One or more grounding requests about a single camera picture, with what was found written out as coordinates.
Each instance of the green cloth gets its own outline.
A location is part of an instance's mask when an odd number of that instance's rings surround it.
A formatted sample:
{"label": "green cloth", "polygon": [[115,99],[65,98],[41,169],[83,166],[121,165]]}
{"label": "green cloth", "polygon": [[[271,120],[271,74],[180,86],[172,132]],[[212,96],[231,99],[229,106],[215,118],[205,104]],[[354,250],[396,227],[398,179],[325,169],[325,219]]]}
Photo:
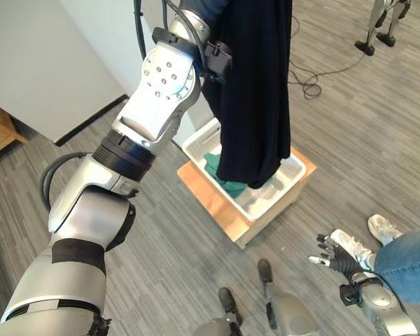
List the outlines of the green cloth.
{"label": "green cloth", "polygon": [[218,170],[219,159],[221,155],[213,155],[211,153],[207,153],[204,155],[204,159],[207,161],[205,165],[205,170],[207,173],[213,177],[216,182],[219,183],[221,187],[231,196],[231,198],[237,198],[246,188],[247,184],[240,183],[240,182],[231,182],[231,181],[223,181],[216,175],[216,171]]}

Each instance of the white sneaker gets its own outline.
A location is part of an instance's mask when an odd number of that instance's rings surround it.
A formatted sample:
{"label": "white sneaker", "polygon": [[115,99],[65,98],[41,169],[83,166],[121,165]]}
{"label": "white sneaker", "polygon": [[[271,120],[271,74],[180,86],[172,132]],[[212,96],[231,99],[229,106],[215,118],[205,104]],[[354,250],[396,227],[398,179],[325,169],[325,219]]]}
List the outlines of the white sneaker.
{"label": "white sneaker", "polygon": [[370,264],[370,257],[374,256],[372,250],[365,248],[359,241],[355,240],[355,237],[352,237],[341,229],[337,229],[330,234],[330,238],[342,246],[350,256],[358,261],[359,265],[364,270],[373,270],[373,265]]}
{"label": "white sneaker", "polygon": [[379,240],[383,246],[402,235],[391,222],[381,215],[371,216],[367,220],[367,224],[369,225],[369,231],[372,236]]}

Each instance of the white wall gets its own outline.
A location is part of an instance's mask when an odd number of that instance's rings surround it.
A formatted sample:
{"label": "white wall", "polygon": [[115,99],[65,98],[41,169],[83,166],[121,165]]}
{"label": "white wall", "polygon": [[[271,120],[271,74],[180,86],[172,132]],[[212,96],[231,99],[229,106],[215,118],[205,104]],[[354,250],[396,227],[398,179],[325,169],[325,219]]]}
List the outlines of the white wall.
{"label": "white wall", "polygon": [[0,0],[0,107],[57,141],[123,89],[56,0]]}
{"label": "white wall", "polygon": [[[139,84],[142,63],[134,25],[133,0],[60,2],[109,71],[126,93],[131,95]],[[155,46],[151,29],[161,25],[162,5],[160,0],[145,0],[142,4],[145,14],[142,17],[143,31],[149,52]],[[182,144],[210,118],[211,112],[207,103],[201,98],[183,117],[181,128],[174,138],[175,142]]]}
{"label": "white wall", "polygon": [[[143,62],[134,24],[133,0],[60,0],[115,79],[132,95],[140,82]],[[146,49],[154,48],[142,18]]]}

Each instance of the blue jeans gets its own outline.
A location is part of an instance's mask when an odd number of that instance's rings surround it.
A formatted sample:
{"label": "blue jeans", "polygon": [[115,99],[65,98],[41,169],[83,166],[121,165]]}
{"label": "blue jeans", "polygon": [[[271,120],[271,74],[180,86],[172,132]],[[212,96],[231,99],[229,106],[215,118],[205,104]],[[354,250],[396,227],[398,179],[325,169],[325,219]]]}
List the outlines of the blue jeans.
{"label": "blue jeans", "polygon": [[420,304],[420,230],[404,234],[379,250],[374,270],[403,301]]}

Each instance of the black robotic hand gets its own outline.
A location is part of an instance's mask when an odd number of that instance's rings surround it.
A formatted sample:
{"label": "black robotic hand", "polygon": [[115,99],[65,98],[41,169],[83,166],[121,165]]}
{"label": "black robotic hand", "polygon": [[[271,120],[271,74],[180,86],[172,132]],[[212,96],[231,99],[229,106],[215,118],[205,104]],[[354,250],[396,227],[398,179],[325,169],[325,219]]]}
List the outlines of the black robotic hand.
{"label": "black robotic hand", "polygon": [[347,251],[344,250],[336,241],[329,236],[319,234],[317,236],[319,247],[324,250],[321,253],[321,258],[316,256],[309,257],[309,261],[314,264],[324,265],[332,270],[343,273],[343,275],[350,280],[351,275],[360,272],[362,267]]}

